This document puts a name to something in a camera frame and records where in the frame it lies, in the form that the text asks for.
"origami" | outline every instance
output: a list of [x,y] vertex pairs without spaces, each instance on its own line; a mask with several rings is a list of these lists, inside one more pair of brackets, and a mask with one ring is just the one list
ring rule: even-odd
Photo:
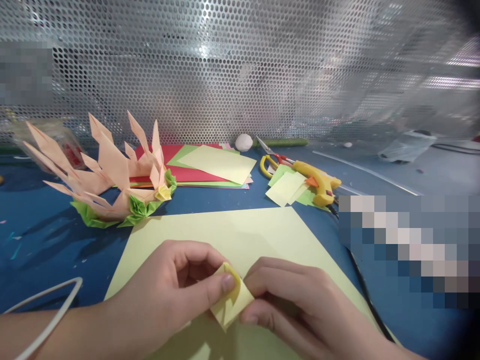
[[[144,154],[137,159],[135,151],[125,143],[125,157],[115,146],[112,133],[92,114],[90,117],[91,135],[98,142],[98,161],[81,154],[85,165],[91,170],[75,170],[59,144],[30,123],[28,127],[35,139],[38,151],[25,142],[33,154],[42,161],[67,186],[45,181],[52,188],[73,197],[74,206],[87,226],[107,228],[133,226],[151,215],[163,202],[172,199],[177,181],[164,165],[164,155],[160,145],[159,126],[155,120],[151,149],[147,137],[139,123],[128,112],[130,126],[138,138]],[[130,177],[148,176],[152,189],[130,188]],[[117,186],[120,194],[113,204],[99,195],[112,186]]]

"white ball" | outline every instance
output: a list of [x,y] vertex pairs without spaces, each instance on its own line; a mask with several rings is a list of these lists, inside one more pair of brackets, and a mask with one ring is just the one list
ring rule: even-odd
[[241,152],[246,152],[250,150],[253,144],[254,144],[254,141],[252,140],[250,135],[247,135],[247,134],[239,135],[235,141],[236,149]]

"yellow scissor handle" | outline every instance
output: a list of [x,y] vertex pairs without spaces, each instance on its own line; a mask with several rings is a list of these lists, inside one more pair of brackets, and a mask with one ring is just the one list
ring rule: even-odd
[[271,167],[274,168],[275,170],[278,169],[279,165],[270,157],[270,155],[265,155],[262,156],[260,160],[260,171],[265,175],[267,178],[271,179],[272,174],[267,171],[265,168],[265,160],[268,160],[268,162],[271,164]]

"yellow origami piece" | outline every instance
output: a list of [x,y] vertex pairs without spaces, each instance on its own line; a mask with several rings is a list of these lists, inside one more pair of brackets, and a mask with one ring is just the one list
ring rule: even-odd
[[[125,143],[125,153],[115,146],[112,133],[92,114],[90,118],[91,135],[98,143],[98,161],[81,154],[85,165],[91,171],[77,170],[72,167],[59,144],[38,128],[27,122],[39,150],[27,142],[25,146],[67,186],[44,181],[52,188],[70,195],[87,226],[106,228],[123,222],[119,226],[132,226],[152,214],[162,202],[171,200],[177,182],[164,165],[164,154],[160,145],[159,126],[153,125],[151,148],[147,136],[139,123],[128,112],[130,127],[138,138],[144,154],[137,159],[135,151]],[[131,177],[149,176],[153,190],[130,188]],[[113,185],[120,194],[110,204],[99,194]]]
[[224,262],[215,272],[215,274],[220,273],[230,273],[235,279],[235,288],[233,291],[210,308],[223,331],[226,332],[242,310],[254,300],[254,297],[245,286],[242,278],[232,269],[228,262]]

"white cable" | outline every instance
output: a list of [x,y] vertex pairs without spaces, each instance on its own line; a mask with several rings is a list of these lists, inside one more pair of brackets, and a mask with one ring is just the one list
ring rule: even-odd
[[336,160],[336,161],[339,161],[341,163],[344,163],[344,164],[347,164],[347,165],[350,165],[351,167],[354,167],[354,168],[357,168],[359,170],[362,170],[366,173],[369,173],[370,175],[373,175],[379,179],[382,179],[383,181],[389,183],[389,184],[392,184],[393,186],[396,186],[397,188],[399,189],[402,189],[403,191],[406,191],[407,193],[410,193],[412,195],[423,195],[419,192],[415,192],[413,190],[410,190],[408,188],[406,188],[405,186],[402,186],[398,183],[396,183],[395,181],[393,180],[390,180],[388,177],[385,177],[383,175],[380,175],[378,172],[375,172],[375,171],[372,171],[370,169],[367,169],[366,167],[363,167],[363,166],[360,166],[360,165],[356,165],[354,164],[353,162],[350,162],[350,161],[346,161],[346,160],[343,160],[339,157],[336,157],[336,156],[332,156],[332,155],[327,155],[326,153],[323,153],[323,152],[319,152],[319,151],[312,151],[314,154],[317,154],[317,155],[321,155],[321,156],[324,156],[326,158],[329,158],[329,159],[332,159],[332,160]]
[[61,306],[61,308],[58,310],[58,312],[55,314],[53,319],[50,321],[50,323],[47,325],[47,327],[41,332],[41,334],[30,344],[29,347],[27,347],[20,355],[18,355],[15,360],[27,360],[30,355],[34,353],[35,350],[39,348],[40,345],[45,341],[45,339],[50,335],[50,333],[55,329],[55,327],[58,325],[62,317],[65,315],[67,310],[70,307],[70,304],[74,300],[75,296],[79,292],[80,287],[82,286],[83,279],[81,277],[75,277],[71,280],[62,282],[61,284],[58,284],[54,287],[51,287],[45,291],[39,292],[36,295],[33,295],[29,297],[26,300],[23,300],[22,302],[19,302],[17,305],[9,308],[7,311],[4,312],[4,314],[11,313],[12,311],[21,308],[23,305],[28,304],[32,302],[35,299],[41,298],[43,295],[49,294],[51,292],[54,292],[57,289],[63,288],[67,285],[70,285],[72,283],[75,283],[75,286],[73,287],[72,291],[70,292],[70,295],[66,298],[65,302]]
[[359,191],[359,190],[357,190],[357,189],[354,189],[354,188],[352,188],[352,187],[350,187],[350,186],[346,186],[346,185],[340,185],[338,188],[339,188],[339,189],[343,189],[343,190],[345,190],[345,191],[348,191],[348,192],[350,192],[350,193],[352,193],[352,194],[355,194],[355,195],[367,195],[367,194],[364,193],[364,192],[361,192],[361,191]]

